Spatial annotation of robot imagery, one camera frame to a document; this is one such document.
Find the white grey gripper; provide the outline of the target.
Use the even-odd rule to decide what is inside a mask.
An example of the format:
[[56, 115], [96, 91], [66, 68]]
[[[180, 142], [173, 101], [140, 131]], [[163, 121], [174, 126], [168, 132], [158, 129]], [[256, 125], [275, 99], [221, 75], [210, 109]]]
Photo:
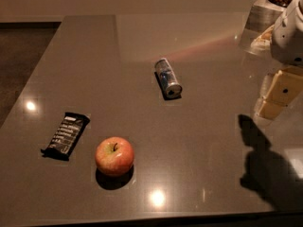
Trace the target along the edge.
[[293, 0], [277, 18], [271, 54], [275, 60], [290, 65], [263, 79], [256, 115], [268, 120], [279, 116], [303, 91], [303, 0]]

